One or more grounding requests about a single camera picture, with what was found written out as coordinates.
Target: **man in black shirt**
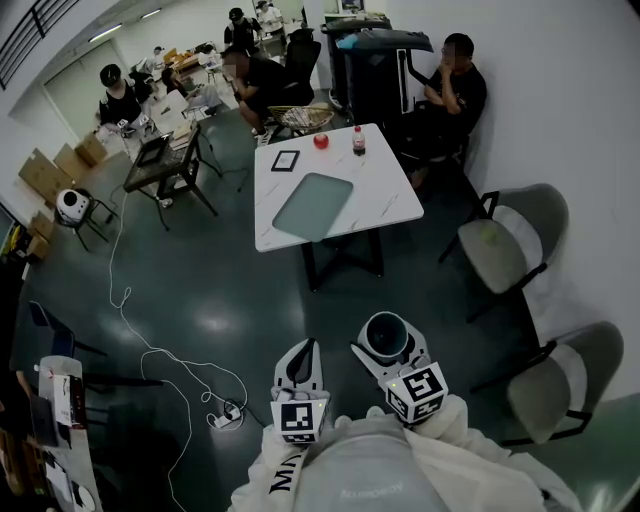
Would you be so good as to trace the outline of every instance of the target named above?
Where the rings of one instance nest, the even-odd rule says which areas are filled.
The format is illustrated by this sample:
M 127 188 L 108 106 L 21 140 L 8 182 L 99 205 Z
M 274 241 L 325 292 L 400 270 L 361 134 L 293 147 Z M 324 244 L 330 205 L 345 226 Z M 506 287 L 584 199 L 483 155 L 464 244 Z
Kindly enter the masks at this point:
M 266 146 L 273 135 L 262 123 L 269 116 L 268 107 L 308 105 L 313 100 L 311 86 L 296 83 L 277 62 L 249 57 L 245 50 L 235 46 L 222 56 L 227 73 L 234 78 L 240 113 L 253 127 L 258 146 Z
M 258 53 L 258 48 L 254 43 L 253 33 L 260 35 L 262 27 L 255 18 L 245 18 L 240 7 L 234 7 L 229 11 L 231 23 L 224 30 L 225 48 L 233 45 L 236 48 L 243 48 L 249 55 Z
M 465 34 L 451 34 L 444 42 L 440 66 L 424 91 L 429 105 L 421 113 L 418 143 L 427 148 L 427 156 L 441 156 L 459 145 L 484 109 L 487 86 L 472 62 L 473 52 L 473 41 Z M 414 188 L 422 185 L 427 172 L 413 173 Z

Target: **table leg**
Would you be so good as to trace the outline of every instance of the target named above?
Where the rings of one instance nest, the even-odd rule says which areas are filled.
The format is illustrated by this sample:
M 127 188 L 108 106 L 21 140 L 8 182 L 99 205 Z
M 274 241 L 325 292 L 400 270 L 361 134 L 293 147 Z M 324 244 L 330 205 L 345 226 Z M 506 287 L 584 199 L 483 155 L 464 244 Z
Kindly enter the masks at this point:
M 316 274 L 316 260 L 313 257 L 313 245 L 311 242 L 302 244 L 302 257 L 304 258 L 304 268 L 307 272 L 307 281 L 309 289 L 315 292 L 318 289 L 318 275 Z
M 378 228 L 370 229 L 369 247 L 371 248 L 371 257 L 373 259 L 374 273 L 378 277 L 384 276 L 384 260 L 382 259 L 382 243 L 380 242 L 380 230 Z
M 307 242 L 301 246 L 304 257 L 305 270 L 309 280 L 309 288 L 315 292 L 341 265 L 351 265 L 366 270 L 370 274 L 378 277 L 384 276 L 384 260 L 382 258 L 382 244 L 380 242 L 380 232 L 376 229 L 367 231 L 369 237 L 369 247 L 371 249 L 371 259 L 365 261 L 347 252 L 347 248 L 353 242 L 354 234 L 345 235 L 337 243 L 333 240 L 323 240 L 322 244 L 335 251 L 334 257 L 320 270 L 316 270 L 315 258 L 313 256 L 313 245 Z
M 151 379 L 135 379 L 130 377 L 116 377 L 114 375 L 102 375 L 99 373 L 84 373 L 82 380 L 89 384 L 98 384 L 103 386 L 162 386 L 160 380 Z
M 202 132 L 200 132 L 200 136 L 204 137 L 204 139 L 207 141 L 207 144 L 209 144 L 209 149 L 213 153 L 213 146 L 209 142 L 209 139 L 207 139 Z M 211 167 L 215 171 L 215 173 L 218 175 L 218 178 L 222 179 L 222 173 L 220 172 L 220 170 L 215 165 L 213 165 L 210 162 L 207 162 L 204 158 L 202 158 L 202 153 L 200 152 L 200 144 L 196 144 L 196 158 L 202 163 L 207 164 L 209 167 Z
M 147 194 L 144 190 L 139 189 L 140 192 L 142 192 L 145 196 L 147 196 L 149 199 L 151 199 L 154 203 L 156 203 L 156 208 L 158 209 L 158 217 L 160 217 L 160 222 L 162 223 L 162 225 L 164 226 L 165 231 L 169 231 L 169 226 L 167 226 L 166 222 L 164 221 L 164 217 L 162 217 L 162 206 L 160 206 L 160 200 L 153 197 L 151 194 Z
M 204 197 L 204 194 L 202 193 L 202 191 L 198 188 L 198 185 L 194 184 L 191 185 L 191 192 L 193 192 L 196 197 L 198 199 L 200 199 L 200 201 L 202 201 L 204 203 L 204 205 L 209 208 L 209 210 L 211 210 L 211 213 L 213 213 L 214 217 L 218 216 L 218 212 L 215 211 L 215 209 L 213 208 L 213 206 L 211 206 L 211 203 L 209 203 L 209 201 L 207 201 L 207 198 Z

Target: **soda bottle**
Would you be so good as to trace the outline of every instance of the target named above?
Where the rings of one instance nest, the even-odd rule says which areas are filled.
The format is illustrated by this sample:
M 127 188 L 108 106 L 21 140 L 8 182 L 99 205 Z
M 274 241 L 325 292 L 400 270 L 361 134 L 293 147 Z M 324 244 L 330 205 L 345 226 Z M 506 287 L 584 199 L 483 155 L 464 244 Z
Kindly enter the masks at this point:
M 366 150 L 362 128 L 360 126 L 356 126 L 353 130 L 353 152 L 358 156 L 362 156 L 365 154 Z

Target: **table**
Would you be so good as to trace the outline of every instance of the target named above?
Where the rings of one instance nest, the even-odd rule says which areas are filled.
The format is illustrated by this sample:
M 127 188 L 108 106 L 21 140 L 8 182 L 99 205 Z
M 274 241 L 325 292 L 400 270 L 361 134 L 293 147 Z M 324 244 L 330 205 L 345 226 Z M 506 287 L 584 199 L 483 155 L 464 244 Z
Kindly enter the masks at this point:
M 178 62 L 177 64 L 174 64 L 171 67 L 174 69 L 176 73 L 182 73 L 186 69 L 194 68 L 199 65 L 200 65 L 200 62 L 198 61 L 198 56 L 192 55 L 191 57 L 187 57 L 186 59 Z
M 378 228 L 419 219 L 422 205 L 402 167 L 375 124 L 362 126 L 367 151 L 353 153 L 353 128 L 325 132 L 329 147 L 317 149 L 313 135 L 256 149 L 255 153 L 255 245 L 259 252 L 302 246 L 309 288 L 316 291 L 342 263 L 349 263 L 382 277 L 384 263 Z M 271 172 L 278 153 L 299 150 L 293 172 Z M 351 181 L 353 193 L 331 226 L 327 239 L 347 235 L 337 244 L 325 240 L 336 250 L 335 258 L 320 272 L 315 267 L 313 246 L 307 240 L 273 227 L 273 219 L 302 178 L 316 172 Z M 353 235 L 366 231 L 373 262 L 363 261 L 345 252 Z
M 39 394 L 53 404 L 53 379 L 49 378 L 49 370 L 57 375 L 71 375 L 82 378 L 82 363 L 63 356 L 43 357 L 40 361 L 40 376 L 38 378 Z M 91 463 L 91 452 L 89 450 L 89 439 L 86 430 L 69 429 L 71 449 L 67 441 L 60 437 L 56 429 L 58 447 L 46 447 L 46 451 L 51 453 L 58 464 L 67 472 L 70 480 L 85 487 L 93 497 L 96 504 L 96 511 L 102 511 L 100 496 L 96 479 L 93 475 L 93 465 Z M 54 487 L 54 493 L 58 504 L 63 512 L 74 512 L 74 505 L 65 501 L 60 491 Z
M 167 231 L 169 231 L 169 226 L 167 226 L 164 218 L 162 217 L 162 207 L 160 206 L 160 201 L 163 199 L 170 199 L 187 192 L 193 192 L 195 196 L 207 208 L 209 208 L 209 210 L 211 210 L 214 217 L 218 216 L 218 212 L 215 211 L 213 206 L 211 206 L 211 203 L 209 203 L 202 191 L 198 188 L 198 185 L 196 185 L 199 162 L 203 162 L 207 166 L 211 167 L 222 179 L 222 173 L 220 170 L 202 158 L 202 155 L 200 154 L 200 146 L 198 144 L 198 138 L 200 135 L 200 125 L 196 124 L 189 136 L 188 146 L 174 150 L 171 148 L 170 144 L 167 144 L 167 147 L 164 149 L 159 161 L 145 165 L 144 167 L 138 167 L 133 163 L 131 171 L 124 182 L 123 188 L 125 192 L 130 193 L 137 190 L 156 203 L 160 222 Z M 196 153 L 197 160 L 195 166 L 191 167 L 194 151 Z M 182 176 L 187 185 L 180 189 L 166 191 L 167 179 L 178 175 Z M 152 183 L 158 183 L 158 192 L 155 197 L 143 190 L 144 187 L 151 185 Z

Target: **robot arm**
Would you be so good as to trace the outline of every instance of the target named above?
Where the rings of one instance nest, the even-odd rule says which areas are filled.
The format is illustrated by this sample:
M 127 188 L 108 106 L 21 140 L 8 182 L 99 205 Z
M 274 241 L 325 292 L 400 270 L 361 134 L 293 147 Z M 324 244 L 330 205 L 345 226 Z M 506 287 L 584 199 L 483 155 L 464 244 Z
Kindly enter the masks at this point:
M 273 424 L 289 444 L 320 439 L 331 395 L 323 389 L 320 347 L 309 338 L 289 350 L 276 365 L 271 388 Z

